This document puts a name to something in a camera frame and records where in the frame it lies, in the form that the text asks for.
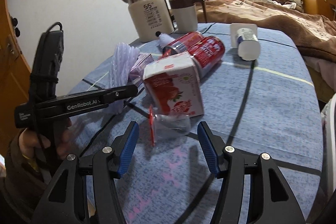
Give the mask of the purple foam net sleeve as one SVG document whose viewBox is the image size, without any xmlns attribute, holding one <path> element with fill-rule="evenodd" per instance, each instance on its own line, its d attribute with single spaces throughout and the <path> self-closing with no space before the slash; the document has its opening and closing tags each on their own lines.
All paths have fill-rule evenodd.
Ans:
<svg viewBox="0 0 336 224">
<path fill-rule="evenodd" d="M 125 43 L 119 43 L 110 62 L 108 88 L 119 88 L 128 83 L 129 74 L 136 63 L 140 50 Z"/>
</svg>

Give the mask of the clear cup with red lid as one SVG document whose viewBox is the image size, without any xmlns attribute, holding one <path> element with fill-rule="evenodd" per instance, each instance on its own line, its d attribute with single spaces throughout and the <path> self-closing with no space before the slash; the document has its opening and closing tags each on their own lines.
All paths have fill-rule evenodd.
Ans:
<svg viewBox="0 0 336 224">
<path fill-rule="evenodd" d="M 188 115 L 164 115 L 152 105 L 149 108 L 149 128 L 151 143 L 154 147 L 158 142 L 175 139 L 190 132 L 191 122 Z"/>
</svg>

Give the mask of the red white milk carton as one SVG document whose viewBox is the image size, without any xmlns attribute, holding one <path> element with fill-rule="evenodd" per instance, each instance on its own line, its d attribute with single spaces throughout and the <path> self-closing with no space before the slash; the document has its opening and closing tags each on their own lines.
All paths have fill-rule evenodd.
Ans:
<svg viewBox="0 0 336 224">
<path fill-rule="evenodd" d="M 204 114 L 198 71 L 188 52 L 148 64 L 142 79 L 161 114 Z"/>
</svg>

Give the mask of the cream electric kettle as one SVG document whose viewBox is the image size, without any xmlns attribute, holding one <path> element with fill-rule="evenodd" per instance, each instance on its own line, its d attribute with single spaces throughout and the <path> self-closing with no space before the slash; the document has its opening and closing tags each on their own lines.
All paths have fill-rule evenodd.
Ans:
<svg viewBox="0 0 336 224">
<path fill-rule="evenodd" d="M 128 11 L 141 42 L 157 38 L 156 33 L 172 34 L 175 31 L 166 0 L 122 0 Z"/>
</svg>

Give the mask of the red milk can plain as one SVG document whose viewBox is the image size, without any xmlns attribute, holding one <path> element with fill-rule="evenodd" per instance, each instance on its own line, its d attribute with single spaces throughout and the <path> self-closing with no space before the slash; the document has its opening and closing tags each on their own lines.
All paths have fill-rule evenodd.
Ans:
<svg viewBox="0 0 336 224">
<path fill-rule="evenodd" d="M 175 39 L 163 48 L 162 57 L 167 57 L 187 51 L 194 44 L 200 42 L 205 37 L 198 31 L 189 32 Z"/>
</svg>

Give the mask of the red milk can cartoon face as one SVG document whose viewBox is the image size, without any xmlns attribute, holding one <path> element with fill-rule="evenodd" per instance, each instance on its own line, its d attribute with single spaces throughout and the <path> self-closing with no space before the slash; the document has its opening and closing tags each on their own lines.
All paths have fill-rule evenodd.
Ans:
<svg viewBox="0 0 336 224">
<path fill-rule="evenodd" d="M 202 79 L 221 60 L 225 46 L 216 36 L 207 36 L 188 50 L 194 61 L 199 77 Z"/>
</svg>

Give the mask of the white yogurt bottle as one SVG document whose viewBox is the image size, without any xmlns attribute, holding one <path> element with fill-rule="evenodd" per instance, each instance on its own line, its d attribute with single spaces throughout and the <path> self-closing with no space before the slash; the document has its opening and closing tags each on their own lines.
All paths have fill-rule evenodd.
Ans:
<svg viewBox="0 0 336 224">
<path fill-rule="evenodd" d="M 231 47 L 237 49 L 238 56 L 245 61 L 255 61 L 261 53 L 257 38 L 257 25 L 232 23 L 230 25 Z"/>
</svg>

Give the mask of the cream brown lidded mug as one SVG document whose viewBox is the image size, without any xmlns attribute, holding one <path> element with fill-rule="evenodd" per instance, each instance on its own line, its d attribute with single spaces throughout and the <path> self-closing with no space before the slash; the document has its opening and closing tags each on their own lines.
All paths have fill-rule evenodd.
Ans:
<svg viewBox="0 0 336 224">
<path fill-rule="evenodd" d="M 186 34 L 198 29 L 196 3 L 201 4 L 207 22 L 205 0 L 169 0 L 179 34 Z"/>
</svg>

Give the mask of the brown bed blanket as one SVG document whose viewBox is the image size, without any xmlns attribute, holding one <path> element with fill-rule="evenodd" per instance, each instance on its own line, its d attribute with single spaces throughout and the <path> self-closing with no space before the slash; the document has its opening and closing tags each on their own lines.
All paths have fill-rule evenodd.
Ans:
<svg viewBox="0 0 336 224">
<path fill-rule="evenodd" d="M 289 36 L 303 56 L 335 63 L 335 21 L 323 15 L 310 15 L 269 2 L 248 0 L 206 1 L 206 15 L 196 5 L 199 23 L 248 23 L 278 30 Z"/>
</svg>

